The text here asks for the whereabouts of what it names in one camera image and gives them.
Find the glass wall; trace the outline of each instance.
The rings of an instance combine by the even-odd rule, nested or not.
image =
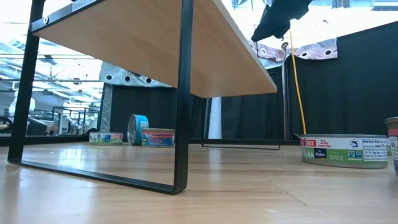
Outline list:
[[[32,0],[0,1],[0,136],[14,121]],[[44,15],[70,0],[47,0]],[[27,135],[83,134],[96,128],[102,61],[41,39]]]

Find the black wall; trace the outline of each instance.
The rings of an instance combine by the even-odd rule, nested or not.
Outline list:
[[[338,58],[296,57],[307,133],[386,134],[398,116],[398,22],[337,38]],[[291,129],[302,133],[292,59],[287,60]]]
[[[150,128],[175,129],[177,90],[113,86],[111,132],[127,136],[127,124],[132,114],[147,116]],[[203,99],[191,97],[190,137],[201,138]]]
[[[267,70],[278,87],[278,95],[263,94],[223,97],[221,128],[223,139],[279,139],[284,137],[282,70]]]

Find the tin can lid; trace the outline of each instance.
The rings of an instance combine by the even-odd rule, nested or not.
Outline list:
[[[162,129],[162,128],[143,128],[141,131],[167,131],[174,132],[174,129]]]
[[[90,134],[123,134],[123,133],[102,133],[102,132],[92,132]]]
[[[398,122],[398,117],[387,118],[385,122],[386,122],[386,124],[393,123],[393,122]]]
[[[301,138],[387,138],[385,135],[375,134],[302,134]]]

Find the tuna can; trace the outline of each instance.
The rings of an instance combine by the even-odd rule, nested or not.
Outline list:
[[[142,145],[141,132],[144,128],[149,128],[148,118],[132,114],[127,125],[127,140],[132,146]]]
[[[392,160],[398,176],[398,117],[386,119],[388,136],[391,140]]]
[[[120,146],[123,133],[90,133],[90,144],[97,146]]]
[[[302,161],[336,167],[385,168],[387,136],[353,134],[301,135]]]
[[[174,130],[157,128],[143,129],[142,146],[173,147]]]

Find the green can label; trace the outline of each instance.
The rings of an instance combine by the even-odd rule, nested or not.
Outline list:
[[[388,142],[388,139],[304,138],[302,158],[350,164],[386,162]]]
[[[90,143],[99,145],[117,145],[123,143],[123,134],[91,133]]]

